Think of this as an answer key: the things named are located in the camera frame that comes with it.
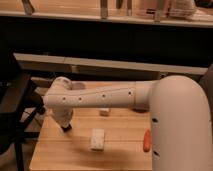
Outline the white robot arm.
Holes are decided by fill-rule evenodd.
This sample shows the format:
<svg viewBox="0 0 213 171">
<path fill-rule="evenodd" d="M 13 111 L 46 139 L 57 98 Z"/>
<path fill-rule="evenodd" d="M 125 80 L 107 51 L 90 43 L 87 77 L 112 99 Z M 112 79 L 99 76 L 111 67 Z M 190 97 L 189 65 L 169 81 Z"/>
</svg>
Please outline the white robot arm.
<svg viewBox="0 0 213 171">
<path fill-rule="evenodd" d="M 57 122 L 66 126 L 72 108 L 146 109 L 151 116 L 153 171 L 213 171 L 209 102 L 204 90 L 185 76 L 134 81 L 74 90 L 56 78 L 44 96 Z"/>
</svg>

